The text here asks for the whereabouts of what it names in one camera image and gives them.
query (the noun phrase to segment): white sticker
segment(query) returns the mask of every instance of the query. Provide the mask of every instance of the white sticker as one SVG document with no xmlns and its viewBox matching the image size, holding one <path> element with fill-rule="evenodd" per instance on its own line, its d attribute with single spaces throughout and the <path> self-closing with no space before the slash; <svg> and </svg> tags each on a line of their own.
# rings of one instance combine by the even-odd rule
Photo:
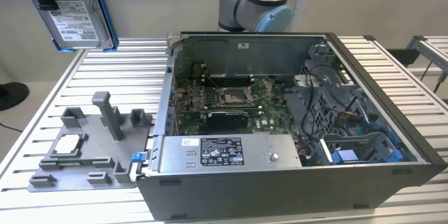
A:
<svg viewBox="0 0 448 224">
<path fill-rule="evenodd" d="M 183 138 L 183 146 L 199 146 L 199 138 Z"/>
<path fill-rule="evenodd" d="M 239 49 L 248 49 L 250 43 L 239 43 Z"/>
<path fill-rule="evenodd" d="M 51 11 L 64 41 L 98 41 L 99 37 L 84 1 L 56 1 L 59 10 Z"/>
</svg>

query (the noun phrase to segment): slotted metal work surface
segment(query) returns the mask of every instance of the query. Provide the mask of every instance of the slotted metal work surface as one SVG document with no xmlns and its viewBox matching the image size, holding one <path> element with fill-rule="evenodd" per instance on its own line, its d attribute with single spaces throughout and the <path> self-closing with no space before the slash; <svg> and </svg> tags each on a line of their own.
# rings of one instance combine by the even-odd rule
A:
<svg viewBox="0 0 448 224">
<path fill-rule="evenodd" d="M 416 49 L 446 73 L 448 72 L 448 36 L 415 36 L 408 48 Z"/>
<path fill-rule="evenodd" d="M 342 37 L 386 93 L 448 160 L 448 110 L 376 41 Z M 82 52 L 0 164 L 2 223 L 156 222 L 138 188 L 30 193 L 28 179 L 62 127 L 67 106 L 90 105 L 95 91 L 112 93 L 120 111 L 144 108 L 156 118 L 166 68 L 164 39 L 124 39 L 118 52 Z M 380 208 L 198 223 L 448 223 L 448 171 L 424 186 L 399 191 Z"/>
</svg>

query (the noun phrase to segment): power supply label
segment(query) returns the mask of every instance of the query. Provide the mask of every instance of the power supply label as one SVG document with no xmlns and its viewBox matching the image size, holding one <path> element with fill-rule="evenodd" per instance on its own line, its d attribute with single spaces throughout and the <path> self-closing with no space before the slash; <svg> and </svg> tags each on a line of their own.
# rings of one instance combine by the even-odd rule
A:
<svg viewBox="0 0 448 224">
<path fill-rule="evenodd" d="M 202 165 L 244 165 L 242 138 L 202 138 Z"/>
</svg>

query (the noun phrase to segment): motherboard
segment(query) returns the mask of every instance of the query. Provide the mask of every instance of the motherboard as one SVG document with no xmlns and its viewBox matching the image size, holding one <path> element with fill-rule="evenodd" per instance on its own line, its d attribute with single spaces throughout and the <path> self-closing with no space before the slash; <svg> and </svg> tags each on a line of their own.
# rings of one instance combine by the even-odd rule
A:
<svg viewBox="0 0 448 224">
<path fill-rule="evenodd" d="M 175 86 L 179 135 L 298 135 L 284 98 L 284 83 L 274 76 L 179 79 Z"/>
</svg>

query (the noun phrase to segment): hard drive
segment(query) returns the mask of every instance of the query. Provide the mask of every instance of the hard drive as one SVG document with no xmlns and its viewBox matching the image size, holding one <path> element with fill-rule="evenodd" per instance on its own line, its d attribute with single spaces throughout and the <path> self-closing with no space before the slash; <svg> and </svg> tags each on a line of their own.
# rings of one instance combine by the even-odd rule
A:
<svg viewBox="0 0 448 224">
<path fill-rule="evenodd" d="M 43 10 L 38 0 L 32 1 L 59 51 L 88 48 L 114 51 L 118 48 L 119 40 L 106 0 L 55 0 L 58 10 Z"/>
</svg>

